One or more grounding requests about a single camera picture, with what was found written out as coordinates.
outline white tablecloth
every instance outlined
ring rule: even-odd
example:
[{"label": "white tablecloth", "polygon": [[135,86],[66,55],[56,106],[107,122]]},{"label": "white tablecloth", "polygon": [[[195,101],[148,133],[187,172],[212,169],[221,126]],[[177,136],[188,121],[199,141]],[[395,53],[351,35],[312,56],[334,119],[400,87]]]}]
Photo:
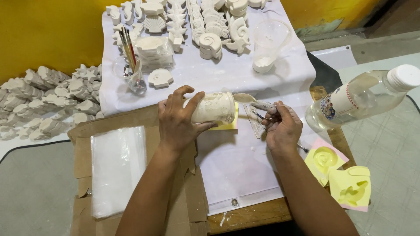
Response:
[{"label": "white tablecloth", "polygon": [[[309,86],[315,79],[315,69],[307,57],[303,43],[294,32],[291,42],[281,51],[271,71],[260,74],[252,69],[254,28],[259,22],[270,18],[290,25],[283,6],[280,1],[275,0],[268,2],[263,10],[248,7],[247,14],[252,45],[248,46],[244,54],[237,55],[223,48],[220,61],[202,59],[198,47],[191,41],[191,28],[188,23],[188,37],[185,45],[182,45],[183,50],[174,55],[174,82],[169,88],[149,87],[144,95],[138,96],[131,93],[121,80],[111,74],[110,65],[119,56],[119,50],[113,45],[114,40],[111,38],[112,21],[104,13],[103,82],[100,89],[104,115],[155,104],[167,98],[178,87],[187,84],[196,91],[207,93],[226,87],[233,93],[249,93],[257,99],[269,102],[282,100],[293,107],[305,121],[304,112],[308,105],[312,104]],[[197,139],[199,156],[196,162],[203,174],[209,215],[237,207],[231,204],[234,198],[239,207],[244,207],[284,196],[273,171],[273,162],[266,150],[265,141],[255,139],[241,105],[238,123],[237,134],[234,131],[207,131]],[[309,144],[316,138],[317,135],[305,124],[301,137],[303,144],[310,147]]]}]

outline cardboard box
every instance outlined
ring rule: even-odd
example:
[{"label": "cardboard box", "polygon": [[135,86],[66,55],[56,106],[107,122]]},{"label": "cardboard box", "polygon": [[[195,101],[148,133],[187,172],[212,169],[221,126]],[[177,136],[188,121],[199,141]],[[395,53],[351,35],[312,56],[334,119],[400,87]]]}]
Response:
[{"label": "cardboard box", "polygon": [[[157,106],[112,115],[79,124],[68,132],[74,145],[74,176],[78,179],[78,195],[74,200],[72,236],[113,236],[122,214],[95,219],[91,216],[92,197],[92,135],[123,127],[144,126],[147,163],[160,141]],[[163,235],[205,236],[210,231],[207,223],[208,203],[200,168],[195,166],[197,155],[194,143],[181,154],[174,176],[172,192]]]}]

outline table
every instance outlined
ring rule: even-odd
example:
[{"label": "table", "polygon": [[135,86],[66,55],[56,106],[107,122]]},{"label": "table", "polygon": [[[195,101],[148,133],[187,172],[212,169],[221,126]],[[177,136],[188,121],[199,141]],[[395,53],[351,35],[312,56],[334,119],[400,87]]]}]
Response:
[{"label": "table", "polygon": [[[321,99],[327,95],[323,86],[315,86],[310,89],[310,93],[314,101]],[[347,143],[344,133],[341,128],[335,128],[328,131],[332,145],[342,152],[349,161],[343,165],[343,169],[355,166],[352,152]],[[220,222],[223,217],[225,220],[220,227]],[[251,228],[272,223],[279,223],[292,220],[290,210],[287,205],[286,197],[271,200],[268,202],[259,203],[256,205],[232,210],[226,213],[209,216],[208,222],[210,224],[210,234],[225,233],[244,228]]]}]

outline empty plastic cup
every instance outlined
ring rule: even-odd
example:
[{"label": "empty plastic cup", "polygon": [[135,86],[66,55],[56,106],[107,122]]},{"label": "empty plastic cup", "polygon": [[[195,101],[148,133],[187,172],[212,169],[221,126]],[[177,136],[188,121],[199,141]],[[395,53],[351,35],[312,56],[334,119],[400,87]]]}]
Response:
[{"label": "empty plastic cup", "polygon": [[258,73],[268,72],[278,52],[290,42],[291,28],[284,22],[269,19],[254,30],[254,58],[252,68]]}]

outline left hand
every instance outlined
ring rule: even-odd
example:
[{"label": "left hand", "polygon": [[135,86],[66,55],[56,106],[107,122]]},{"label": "left hand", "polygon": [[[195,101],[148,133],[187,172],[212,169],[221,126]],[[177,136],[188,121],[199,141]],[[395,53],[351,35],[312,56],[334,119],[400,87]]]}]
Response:
[{"label": "left hand", "polygon": [[198,103],[204,97],[204,92],[198,92],[183,108],[184,94],[192,93],[194,89],[184,85],[170,94],[168,99],[158,103],[160,145],[177,156],[194,141],[202,132],[217,127],[215,122],[194,124],[191,116]]}]

